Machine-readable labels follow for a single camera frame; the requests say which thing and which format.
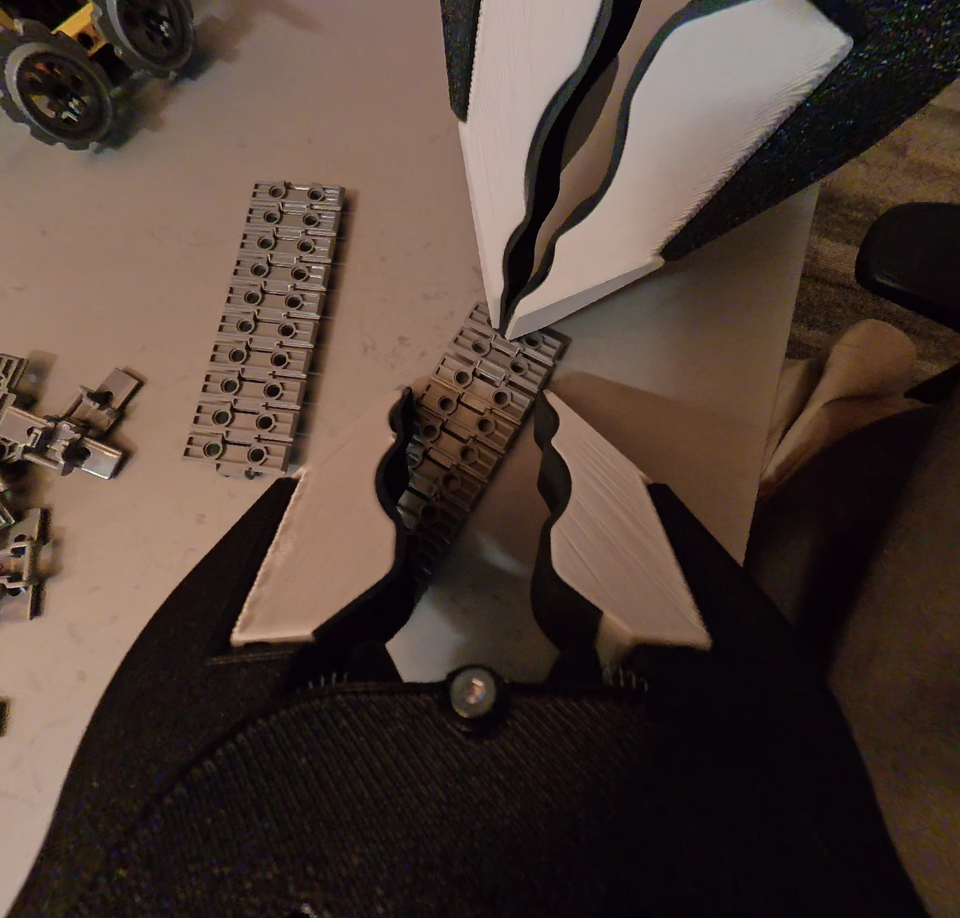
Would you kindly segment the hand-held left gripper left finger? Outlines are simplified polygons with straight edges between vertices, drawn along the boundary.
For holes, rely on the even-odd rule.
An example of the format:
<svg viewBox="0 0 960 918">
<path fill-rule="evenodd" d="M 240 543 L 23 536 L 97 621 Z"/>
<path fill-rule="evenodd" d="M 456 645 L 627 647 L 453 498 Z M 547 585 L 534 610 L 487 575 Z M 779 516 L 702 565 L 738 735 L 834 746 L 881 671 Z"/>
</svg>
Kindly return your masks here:
<svg viewBox="0 0 960 918">
<path fill-rule="evenodd" d="M 403 570 L 409 387 L 395 388 L 303 468 L 231 632 L 231 645 L 318 640 Z"/>
</svg>

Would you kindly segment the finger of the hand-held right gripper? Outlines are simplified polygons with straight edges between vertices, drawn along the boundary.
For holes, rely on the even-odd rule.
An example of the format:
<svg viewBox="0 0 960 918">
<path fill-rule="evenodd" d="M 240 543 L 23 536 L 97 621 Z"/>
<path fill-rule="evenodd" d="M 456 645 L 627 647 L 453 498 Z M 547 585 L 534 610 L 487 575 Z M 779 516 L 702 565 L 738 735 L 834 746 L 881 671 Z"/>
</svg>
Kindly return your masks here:
<svg viewBox="0 0 960 918">
<path fill-rule="evenodd" d="M 691 0 L 673 15 L 630 76 L 600 186 L 548 242 L 506 336 L 661 267 L 668 241 L 853 45 L 811 0 Z"/>
<path fill-rule="evenodd" d="M 559 193 L 566 134 L 642 0 L 478 0 L 460 138 L 490 321 L 533 271 Z"/>
</svg>

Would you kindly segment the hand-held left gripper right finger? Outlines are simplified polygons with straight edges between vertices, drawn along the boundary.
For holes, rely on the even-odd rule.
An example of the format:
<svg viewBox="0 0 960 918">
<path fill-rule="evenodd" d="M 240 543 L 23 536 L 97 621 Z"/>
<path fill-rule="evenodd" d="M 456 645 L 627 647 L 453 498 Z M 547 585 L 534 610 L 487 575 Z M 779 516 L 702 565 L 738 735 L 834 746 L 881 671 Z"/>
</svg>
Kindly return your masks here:
<svg viewBox="0 0 960 918">
<path fill-rule="evenodd" d="M 710 649 L 642 471 L 551 391 L 536 398 L 534 441 L 549 516 L 531 605 L 550 642 L 604 665 L 639 645 Z"/>
</svg>

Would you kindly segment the short grey track strip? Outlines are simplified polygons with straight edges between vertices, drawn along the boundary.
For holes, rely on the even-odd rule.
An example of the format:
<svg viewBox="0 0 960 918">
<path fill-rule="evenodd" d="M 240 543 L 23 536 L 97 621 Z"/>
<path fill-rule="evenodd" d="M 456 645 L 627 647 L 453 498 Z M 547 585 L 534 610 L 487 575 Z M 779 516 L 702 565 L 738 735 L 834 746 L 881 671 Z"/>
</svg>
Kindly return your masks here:
<svg viewBox="0 0 960 918">
<path fill-rule="evenodd" d="M 567 344 L 552 329 L 500 336 L 487 308 L 475 304 L 415 399 L 398 509 L 420 586 L 482 498 Z"/>
</svg>

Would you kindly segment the assembled grey track strip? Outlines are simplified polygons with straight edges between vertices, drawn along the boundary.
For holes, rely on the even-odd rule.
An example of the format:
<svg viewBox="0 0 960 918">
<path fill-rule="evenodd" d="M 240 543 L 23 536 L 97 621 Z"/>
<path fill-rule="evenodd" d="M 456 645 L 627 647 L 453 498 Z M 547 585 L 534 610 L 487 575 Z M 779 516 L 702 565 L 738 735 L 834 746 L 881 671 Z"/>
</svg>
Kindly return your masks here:
<svg viewBox="0 0 960 918">
<path fill-rule="evenodd" d="M 346 200 L 320 182 L 253 187 L 183 452 L 247 479 L 289 464 Z"/>
</svg>

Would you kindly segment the pile of grey track links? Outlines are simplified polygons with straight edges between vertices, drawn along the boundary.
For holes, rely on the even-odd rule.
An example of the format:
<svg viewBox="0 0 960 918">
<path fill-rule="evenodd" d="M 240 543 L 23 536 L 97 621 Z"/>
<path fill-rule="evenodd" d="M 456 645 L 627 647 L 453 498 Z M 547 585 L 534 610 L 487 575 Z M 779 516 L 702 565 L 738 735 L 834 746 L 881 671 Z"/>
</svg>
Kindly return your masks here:
<svg viewBox="0 0 960 918">
<path fill-rule="evenodd" d="M 85 472 L 109 480 L 126 454 L 107 442 L 142 381 L 115 368 L 96 388 L 81 387 L 58 416 L 29 408 L 24 388 L 29 362 L 1 356 L 1 621 L 26 622 L 41 612 L 44 581 L 52 574 L 49 510 L 27 507 L 18 489 L 28 465 L 65 477 Z"/>
</svg>

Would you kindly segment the person's black shoe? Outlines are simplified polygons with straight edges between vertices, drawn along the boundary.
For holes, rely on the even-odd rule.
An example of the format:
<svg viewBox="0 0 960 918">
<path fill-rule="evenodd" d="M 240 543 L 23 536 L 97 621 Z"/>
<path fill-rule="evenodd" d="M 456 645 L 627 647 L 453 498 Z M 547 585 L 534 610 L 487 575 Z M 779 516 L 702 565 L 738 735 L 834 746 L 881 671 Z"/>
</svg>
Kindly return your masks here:
<svg viewBox="0 0 960 918">
<path fill-rule="evenodd" d="M 855 261 L 859 285 L 959 331 L 959 205 L 909 202 L 883 213 Z"/>
</svg>

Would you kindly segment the person's beige trousers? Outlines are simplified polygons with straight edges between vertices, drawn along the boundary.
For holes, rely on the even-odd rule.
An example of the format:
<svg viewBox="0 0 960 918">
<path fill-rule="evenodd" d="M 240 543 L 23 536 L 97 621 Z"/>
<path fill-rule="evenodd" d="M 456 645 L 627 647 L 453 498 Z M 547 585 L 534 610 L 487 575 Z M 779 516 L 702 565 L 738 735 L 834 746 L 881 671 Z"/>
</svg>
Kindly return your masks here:
<svg viewBox="0 0 960 918">
<path fill-rule="evenodd" d="M 862 320 L 809 360 L 786 360 L 767 434 L 758 498 L 769 496 L 811 457 L 873 422 L 917 408 L 904 395 L 917 360 L 894 326 Z"/>
</svg>

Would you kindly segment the person's grey clothing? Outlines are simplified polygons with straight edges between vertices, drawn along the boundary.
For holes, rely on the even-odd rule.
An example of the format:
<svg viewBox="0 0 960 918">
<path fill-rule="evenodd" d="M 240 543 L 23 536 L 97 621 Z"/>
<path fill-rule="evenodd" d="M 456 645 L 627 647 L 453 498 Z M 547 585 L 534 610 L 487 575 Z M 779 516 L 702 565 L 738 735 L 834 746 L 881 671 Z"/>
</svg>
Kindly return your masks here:
<svg viewBox="0 0 960 918">
<path fill-rule="evenodd" d="M 852 432 L 757 508 L 745 566 L 825 668 L 894 845 L 959 907 L 959 392 Z"/>
</svg>

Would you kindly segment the yellow black brick vehicle model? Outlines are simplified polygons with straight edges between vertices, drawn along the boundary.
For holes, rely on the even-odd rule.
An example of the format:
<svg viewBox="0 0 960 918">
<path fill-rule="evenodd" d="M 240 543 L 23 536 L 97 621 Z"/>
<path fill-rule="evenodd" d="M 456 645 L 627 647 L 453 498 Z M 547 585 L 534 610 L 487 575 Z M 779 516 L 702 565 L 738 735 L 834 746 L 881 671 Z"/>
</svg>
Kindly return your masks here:
<svg viewBox="0 0 960 918">
<path fill-rule="evenodd" d="M 44 144 L 108 139 L 134 75 L 174 78 L 194 52 L 190 0 L 1 0 L 1 104 Z"/>
</svg>

